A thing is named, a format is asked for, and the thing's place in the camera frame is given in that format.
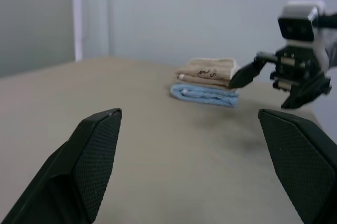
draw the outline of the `white wall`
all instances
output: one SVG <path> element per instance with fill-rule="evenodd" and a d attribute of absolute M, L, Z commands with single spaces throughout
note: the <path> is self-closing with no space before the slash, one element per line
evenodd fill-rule
<path fill-rule="evenodd" d="M 72 0 L 0 0 L 0 76 L 74 60 Z"/>
<path fill-rule="evenodd" d="M 258 50 L 284 46 L 277 17 L 287 1 L 111 0 L 111 47 L 117 56 L 174 65 L 192 57 L 234 57 L 244 65 Z M 337 0 L 325 1 L 328 11 L 337 11 Z M 265 69 L 261 79 L 268 80 L 270 72 Z M 337 139 L 337 73 L 334 79 L 331 95 L 317 100 L 314 109 Z"/>

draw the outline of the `stack of towels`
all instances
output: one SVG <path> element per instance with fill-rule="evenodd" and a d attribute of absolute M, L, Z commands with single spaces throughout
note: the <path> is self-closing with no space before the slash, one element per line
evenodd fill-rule
<path fill-rule="evenodd" d="M 175 72 L 171 95 L 186 101 L 235 107 L 239 94 L 228 86 L 238 69 L 232 58 L 195 58 Z"/>

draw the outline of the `tabletop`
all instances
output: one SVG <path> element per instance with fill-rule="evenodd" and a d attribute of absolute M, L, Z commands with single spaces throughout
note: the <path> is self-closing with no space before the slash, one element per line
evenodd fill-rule
<path fill-rule="evenodd" d="M 188 103 L 169 95 L 174 70 L 99 58 L 0 80 L 0 220 L 82 119 L 121 108 L 95 223 L 302 223 L 257 118 L 286 94 L 254 82 L 236 108 Z M 315 121 L 308 107 L 295 113 Z"/>

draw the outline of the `robotic hand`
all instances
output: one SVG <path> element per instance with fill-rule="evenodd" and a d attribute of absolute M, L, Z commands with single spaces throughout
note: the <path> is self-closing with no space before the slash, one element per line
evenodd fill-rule
<path fill-rule="evenodd" d="M 323 28 L 337 29 L 337 14 L 325 15 L 323 1 L 290 1 L 279 17 L 279 26 L 286 46 L 275 54 L 257 53 L 251 64 L 234 75 L 229 88 L 248 85 L 266 63 L 272 63 L 273 87 L 290 92 L 281 107 L 295 109 L 331 90 L 325 74 L 337 66 L 337 39 L 329 42 L 333 33 Z"/>

